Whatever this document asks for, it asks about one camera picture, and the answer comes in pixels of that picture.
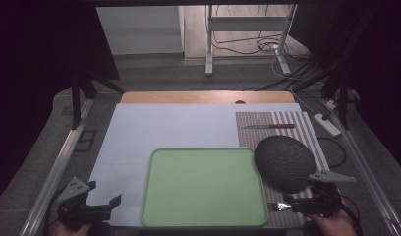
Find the person's right hand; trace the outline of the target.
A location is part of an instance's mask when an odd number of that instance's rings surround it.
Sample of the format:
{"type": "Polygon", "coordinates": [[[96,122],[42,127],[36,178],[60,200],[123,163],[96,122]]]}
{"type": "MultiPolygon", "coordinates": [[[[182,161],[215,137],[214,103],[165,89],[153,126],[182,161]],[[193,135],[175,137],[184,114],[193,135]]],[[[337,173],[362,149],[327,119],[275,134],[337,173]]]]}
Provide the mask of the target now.
{"type": "Polygon", "coordinates": [[[354,222],[343,210],[330,217],[309,214],[308,218],[320,228],[324,236],[357,236],[354,222]]]}

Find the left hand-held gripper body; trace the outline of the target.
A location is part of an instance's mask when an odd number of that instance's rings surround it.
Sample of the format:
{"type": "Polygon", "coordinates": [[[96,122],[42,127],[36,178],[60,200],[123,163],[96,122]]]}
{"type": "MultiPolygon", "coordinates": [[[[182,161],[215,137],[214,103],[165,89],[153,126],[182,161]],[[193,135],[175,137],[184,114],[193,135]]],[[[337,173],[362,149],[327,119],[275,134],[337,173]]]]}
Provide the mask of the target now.
{"type": "Polygon", "coordinates": [[[73,177],[57,200],[58,220],[74,231],[85,224],[108,220],[111,216],[111,208],[104,205],[90,206],[86,203],[90,192],[86,184],[73,177]]]}

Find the dark floor socket plate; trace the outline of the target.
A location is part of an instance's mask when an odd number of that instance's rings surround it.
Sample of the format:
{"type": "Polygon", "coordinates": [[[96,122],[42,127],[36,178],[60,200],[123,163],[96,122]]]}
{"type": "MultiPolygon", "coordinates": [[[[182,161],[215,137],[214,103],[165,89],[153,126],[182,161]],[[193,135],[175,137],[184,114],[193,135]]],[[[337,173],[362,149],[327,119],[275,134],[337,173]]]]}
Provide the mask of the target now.
{"type": "Polygon", "coordinates": [[[95,140],[96,133],[96,130],[82,131],[77,141],[74,152],[89,152],[95,140]]]}

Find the aluminium rail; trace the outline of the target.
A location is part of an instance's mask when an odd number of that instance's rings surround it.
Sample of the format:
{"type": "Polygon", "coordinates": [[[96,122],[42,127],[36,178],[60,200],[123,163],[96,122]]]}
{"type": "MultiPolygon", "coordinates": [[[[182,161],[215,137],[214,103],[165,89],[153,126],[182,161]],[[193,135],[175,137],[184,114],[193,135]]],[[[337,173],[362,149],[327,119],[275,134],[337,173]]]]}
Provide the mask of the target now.
{"type": "Polygon", "coordinates": [[[49,206],[50,200],[54,195],[70,157],[74,152],[74,148],[85,126],[87,116],[93,106],[93,103],[93,99],[85,99],[84,104],[81,107],[79,125],[75,130],[69,131],[67,138],[62,145],[53,163],[53,166],[49,171],[49,174],[47,175],[47,178],[29,212],[29,216],[27,217],[19,236],[36,235],[49,206]]]}
{"type": "Polygon", "coordinates": [[[347,129],[337,114],[331,120],[342,132],[341,139],[370,193],[371,202],[361,201],[368,214],[365,222],[377,218],[386,228],[384,236],[401,236],[400,165],[357,112],[351,115],[347,129]]]}

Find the dark curtain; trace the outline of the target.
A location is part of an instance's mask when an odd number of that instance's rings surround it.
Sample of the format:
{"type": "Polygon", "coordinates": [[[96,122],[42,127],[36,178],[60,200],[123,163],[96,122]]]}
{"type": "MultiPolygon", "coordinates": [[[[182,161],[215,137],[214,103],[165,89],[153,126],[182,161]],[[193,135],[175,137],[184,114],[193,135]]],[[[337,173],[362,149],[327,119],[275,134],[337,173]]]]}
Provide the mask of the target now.
{"type": "Polygon", "coordinates": [[[44,128],[54,96],[119,78],[94,6],[0,0],[0,196],[44,128]]]}
{"type": "Polygon", "coordinates": [[[344,51],[370,3],[375,10],[351,52],[347,76],[360,97],[362,119],[401,166],[401,0],[300,5],[290,35],[326,68],[344,51]]]}

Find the pale blue table mat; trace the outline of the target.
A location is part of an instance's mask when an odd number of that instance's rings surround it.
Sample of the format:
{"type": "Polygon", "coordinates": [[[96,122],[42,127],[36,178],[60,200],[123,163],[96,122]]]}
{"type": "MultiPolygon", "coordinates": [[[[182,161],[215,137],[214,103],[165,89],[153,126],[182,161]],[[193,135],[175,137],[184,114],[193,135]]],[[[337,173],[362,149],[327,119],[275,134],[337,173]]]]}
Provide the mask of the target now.
{"type": "Polygon", "coordinates": [[[143,191],[152,152],[158,148],[232,148],[239,144],[236,114],[297,112],[281,104],[119,104],[116,106],[90,178],[87,201],[100,204],[120,195],[109,222],[140,226],[143,191]]]}

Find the white power strip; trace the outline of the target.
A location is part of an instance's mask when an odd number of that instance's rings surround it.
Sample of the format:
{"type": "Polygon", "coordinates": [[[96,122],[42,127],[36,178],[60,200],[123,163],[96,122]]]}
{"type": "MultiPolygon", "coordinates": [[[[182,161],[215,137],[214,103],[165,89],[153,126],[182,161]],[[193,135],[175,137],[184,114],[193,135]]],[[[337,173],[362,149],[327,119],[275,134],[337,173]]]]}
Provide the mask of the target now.
{"type": "Polygon", "coordinates": [[[331,137],[337,137],[341,134],[341,131],[336,126],[334,126],[327,118],[325,118],[322,114],[320,113],[316,114],[314,116],[314,119],[331,137]]]}

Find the white desk frame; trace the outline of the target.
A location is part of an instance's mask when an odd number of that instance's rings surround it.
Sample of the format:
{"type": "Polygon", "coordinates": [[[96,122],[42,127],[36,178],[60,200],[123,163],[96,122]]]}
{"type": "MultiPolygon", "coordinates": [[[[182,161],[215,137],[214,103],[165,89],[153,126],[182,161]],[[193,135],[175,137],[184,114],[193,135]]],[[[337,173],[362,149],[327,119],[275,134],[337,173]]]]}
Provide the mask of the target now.
{"type": "Polygon", "coordinates": [[[293,21],[296,5],[290,7],[286,17],[213,17],[212,6],[206,6],[206,52],[205,52],[205,75],[211,77],[213,72],[213,53],[212,53],[212,36],[215,31],[280,31],[281,37],[279,43],[273,46],[275,56],[285,76],[291,75],[292,72],[286,62],[286,56],[283,48],[286,38],[293,21]]]}

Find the silver fork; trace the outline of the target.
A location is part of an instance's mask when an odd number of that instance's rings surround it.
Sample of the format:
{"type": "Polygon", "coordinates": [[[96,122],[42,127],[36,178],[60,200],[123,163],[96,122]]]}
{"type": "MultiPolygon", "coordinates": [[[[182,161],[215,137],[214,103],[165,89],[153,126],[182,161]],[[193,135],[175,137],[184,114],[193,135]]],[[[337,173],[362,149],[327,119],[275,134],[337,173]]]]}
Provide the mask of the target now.
{"type": "Polygon", "coordinates": [[[268,203],[267,209],[271,212],[285,211],[290,209],[292,206],[286,203],[268,203]]]}

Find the person's left hand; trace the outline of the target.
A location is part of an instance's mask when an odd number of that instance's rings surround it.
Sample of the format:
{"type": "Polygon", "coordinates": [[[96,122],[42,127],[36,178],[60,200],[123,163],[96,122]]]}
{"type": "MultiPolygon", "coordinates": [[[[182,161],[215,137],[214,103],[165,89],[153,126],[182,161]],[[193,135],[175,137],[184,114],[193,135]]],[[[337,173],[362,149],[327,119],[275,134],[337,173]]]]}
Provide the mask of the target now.
{"type": "Polygon", "coordinates": [[[82,225],[77,231],[74,231],[64,223],[58,222],[54,227],[51,236],[87,236],[90,228],[90,224],[85,224],[82,225]]]}

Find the black metal stand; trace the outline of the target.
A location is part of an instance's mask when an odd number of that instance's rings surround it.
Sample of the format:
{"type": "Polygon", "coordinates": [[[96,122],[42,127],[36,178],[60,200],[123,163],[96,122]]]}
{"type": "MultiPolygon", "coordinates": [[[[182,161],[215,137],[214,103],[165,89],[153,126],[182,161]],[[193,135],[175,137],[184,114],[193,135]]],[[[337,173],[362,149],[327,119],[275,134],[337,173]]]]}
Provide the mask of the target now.
{"type": "Polygon", "coordinates": [[[348,104],[349,68],[346,62],[337,62],[332,66],[320,94],[323,98],[332,98],[339,92],[339,121],[345,130],[349,129],[346,114],[348,104]]]}
{"type": "Polygon", "coordinates": [[[73,102],[73,124],[72,129],[77,130],[83,120],[81,110],[81,93],[86,99],[95,99],[97,95],[93,81],[97,81],[114,91],[124,94],[126,90],[109,80],[107,76],[102,76],[90,66],[78,62],[75,66],[74,76],[72,77],[72,102],[73,102]]]}

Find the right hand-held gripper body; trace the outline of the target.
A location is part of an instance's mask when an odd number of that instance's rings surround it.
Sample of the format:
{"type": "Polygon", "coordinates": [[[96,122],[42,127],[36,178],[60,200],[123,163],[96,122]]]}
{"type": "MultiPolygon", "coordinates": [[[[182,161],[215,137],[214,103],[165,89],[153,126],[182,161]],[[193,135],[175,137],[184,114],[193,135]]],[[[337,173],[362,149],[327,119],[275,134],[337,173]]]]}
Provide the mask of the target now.
{"type": "Polygon", "coordinates": [[[357,179],[333,171],[319,170],[309,176],[309,187],[312,197],[301,203],[300,213],[320,214],[330,217],[344,208],[337,183],[354,183],[357,179]]]}

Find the wooden table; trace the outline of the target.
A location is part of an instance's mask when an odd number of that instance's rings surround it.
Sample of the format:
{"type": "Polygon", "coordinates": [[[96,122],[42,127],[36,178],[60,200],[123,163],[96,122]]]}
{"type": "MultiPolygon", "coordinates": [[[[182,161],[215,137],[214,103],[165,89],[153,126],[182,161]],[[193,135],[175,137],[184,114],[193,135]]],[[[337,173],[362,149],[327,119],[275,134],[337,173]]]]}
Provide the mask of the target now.
{"type": "Polygon", "coordinates": [[[268,104],[294,103],[288,91],[129,91],[122,95],[121,103],[155,104],[268,104]]]}

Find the green plastic tray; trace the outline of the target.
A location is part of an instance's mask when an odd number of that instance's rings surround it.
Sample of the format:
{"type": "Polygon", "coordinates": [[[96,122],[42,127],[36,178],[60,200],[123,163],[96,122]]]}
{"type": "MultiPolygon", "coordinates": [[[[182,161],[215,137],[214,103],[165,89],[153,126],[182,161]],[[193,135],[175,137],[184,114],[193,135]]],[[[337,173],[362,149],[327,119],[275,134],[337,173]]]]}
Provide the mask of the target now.
{"type": "Polygon", "coordinates": [[[149,227],[264,225],[268,212],[254,152],[248,147],[154,151],[141,220],[149,227]]]}

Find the striped woven placemat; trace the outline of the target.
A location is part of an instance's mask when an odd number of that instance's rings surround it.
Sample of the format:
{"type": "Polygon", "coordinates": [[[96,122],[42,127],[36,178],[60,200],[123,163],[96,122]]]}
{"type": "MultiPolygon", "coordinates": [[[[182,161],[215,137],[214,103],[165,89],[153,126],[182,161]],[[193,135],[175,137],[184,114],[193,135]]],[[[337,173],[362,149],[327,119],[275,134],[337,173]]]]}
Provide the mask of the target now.
{"type": "MultiPolygon", "coordinates": [[[[328,170],[328,163],[317,140],[314,127],[306,112],[236,112],[238,140],[241,147],[255,148],[257,144],[269,136],[288,136],[304,144],[313,154],[318,170],[328,170]],[[294,124],[294,129],[247,129],[247,126],[270,123],[294,124]]],[[[298,229],[306,218],[291,210],[270,212],[267,228],[298,229]]]]}

